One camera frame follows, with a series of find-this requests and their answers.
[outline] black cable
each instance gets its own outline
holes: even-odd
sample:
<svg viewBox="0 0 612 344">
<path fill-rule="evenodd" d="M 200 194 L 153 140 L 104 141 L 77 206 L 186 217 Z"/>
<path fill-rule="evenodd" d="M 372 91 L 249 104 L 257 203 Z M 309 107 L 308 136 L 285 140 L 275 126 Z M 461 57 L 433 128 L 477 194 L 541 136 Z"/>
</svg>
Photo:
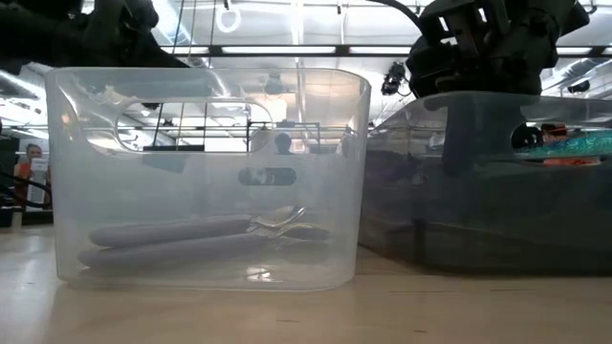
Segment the black cable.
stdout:
<svg viewBox="0 0 612 344">
<path fill-rule="evenodd" d="M 407 16 L 408 19 L 412 21 L 412 23 L 414 23 L 414 25 L 417 27 L 417 29 L 419 29 L 421 33 L 423 33 L 423 31 L 421 30 L 421 25 L 419 25 L 419 16 L 415 12 L 413 12 L 411 9 L 409 9 L 408 6 L 400 2 L 397 2 L 395 0 L 366 0 L 366 1 L 387 5 L 389 7 L 394 8 L 395 10 L 400 11 L 405 16 Z"/>
<path fill-rule="evenodd" d="M 49 186 L 47 186 L 47 185 L 44 185 L 44 184 L 41 184 L 41 183 L 37 183 L 37 182 L 32 182 L 30 180 L 23 179 L 21 177 L 13 176 L 12 174 L 4 172 L 4 171 L 0 171 L 0 175 L 2 175 L 4 177 L 7 177 L 9 179 L 12 179 L 14 181 L 17 181 L 17 182 L 21 182 L 21 183 L 28 184 L 28 185 L 37 187 L 39 189 L 42 189 L 45 192 L 48 192 L 49 195 L 51 196 L 51 188 Z M 48 202 L 45 202 L 45 203 L 42 203 L 42 204 L 36 203 L 36 202 L 32 202 L 32 201 L 28 201 L 27 199 L 25 199 L 25 198 L 21 197 L 20 195 L 16 194 L 13 190 L 11 190 L 10 187 L 8 187 L 8 186 L 6 186 L 6 185 L 4 185 L 2 183 L 0 183 L 0 191 L 3 191 L 5 193 L 9 194 L 15 200 L 17 200 L 17 201 L 19 201 L 19 202 L 21 202 L 21 203 L 23 203 L 23 204 L 25 204 L 27 206 L 44 208 L 44 207 L 47 207 L 47 206 L 51 205 L 51 201 L 48 201 Z"/>
</svg>

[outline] dark plastic bin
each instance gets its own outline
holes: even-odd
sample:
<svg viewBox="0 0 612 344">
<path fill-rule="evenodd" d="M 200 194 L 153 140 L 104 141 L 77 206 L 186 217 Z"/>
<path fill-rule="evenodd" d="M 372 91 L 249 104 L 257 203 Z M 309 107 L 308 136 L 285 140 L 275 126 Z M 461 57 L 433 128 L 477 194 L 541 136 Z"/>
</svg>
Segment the dark plastic bin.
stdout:
<svg viewBox="0 0 612 344">
<path fill-rule="evenodd" d="M 548 123 L 565 138 L 542 143 Z M 611 127 L 601 100 L 412 102 L 370 133 L 360 243 L 459 272 L 609 274 Z"/>
</svg>

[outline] white ring light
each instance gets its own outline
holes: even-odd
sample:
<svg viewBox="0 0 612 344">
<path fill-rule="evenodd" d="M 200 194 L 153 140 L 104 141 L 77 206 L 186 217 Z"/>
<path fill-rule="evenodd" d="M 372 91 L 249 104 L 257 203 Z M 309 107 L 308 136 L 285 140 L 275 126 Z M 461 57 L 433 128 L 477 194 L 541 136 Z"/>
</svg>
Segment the white ring light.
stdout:
<svg viewBox="0 0 612 344">
<path fill-rule="evenodd" d="M 225 13 L 233 13 L 234 15 L 233 23 L 230 26 L 226 26 L 223 23 L 223 14 Z M 230 33 L 230 32 L 235 32 L 236 29 L 238 29 L 238 27 L 240 26 L 240 23 L 242 22 L 242 17 L 240 16 L 240 10 L 229 9 L 226 11 L 218 11 L 214 21 L 217 22 L 217 29 L 219 29 L 219 31 L 224 32 L 224 33 Z"/>
</svg>

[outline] cable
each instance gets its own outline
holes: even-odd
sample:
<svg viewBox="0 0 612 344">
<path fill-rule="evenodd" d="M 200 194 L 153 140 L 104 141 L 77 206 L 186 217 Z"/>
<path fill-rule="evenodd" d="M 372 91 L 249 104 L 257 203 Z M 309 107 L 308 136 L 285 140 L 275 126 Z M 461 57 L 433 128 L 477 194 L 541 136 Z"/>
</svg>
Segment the cable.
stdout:
<svg viewBox="0 0 612 344">
<path fill-rule="evenodd" d="M 400 11 L 405 16 L 407 16 L 408 19 L 412 21 L 412 23 L 414 23 L 414 25 L 417 27 L 417 29 L 419 29 L 421 33 L 423 33 L 423 30 L 421 30 L 421 25 L 419 25 L 419 16 L 415 12 L 413 12 L 411 9 L 409 9 L 408 6 L 400 2 L 397 2 L 395 0 L 366 0 L 366 1 L 387 5 L 389 7 L 394 8 L 395 10 Z"/>
</svg>

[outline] gray utensil handle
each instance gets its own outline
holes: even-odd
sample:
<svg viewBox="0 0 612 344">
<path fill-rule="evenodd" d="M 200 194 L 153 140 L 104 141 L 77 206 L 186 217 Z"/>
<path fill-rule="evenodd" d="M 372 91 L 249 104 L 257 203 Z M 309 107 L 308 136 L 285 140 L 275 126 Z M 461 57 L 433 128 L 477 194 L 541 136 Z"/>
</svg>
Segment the gray utensil handle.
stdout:
<svg viewBox="0 0 612 344">
<path fill-rule="evenodd" d="M 81 252 L 78 260 L 92 269 L 166 268 L 178 263 L 227 259 L 258 250 L 270 240 L 254 233 L 183 240 L 140 247 Z"/>
<path fill-rule="evenodd" d="M 249 215 L 215 216 L 166 224 L 109 226 L 92 231 L 89 238 L 93 244 L 102 247 L 135 247 L 239 234 L 244 233 L 250 224 Z"/>
</svg>

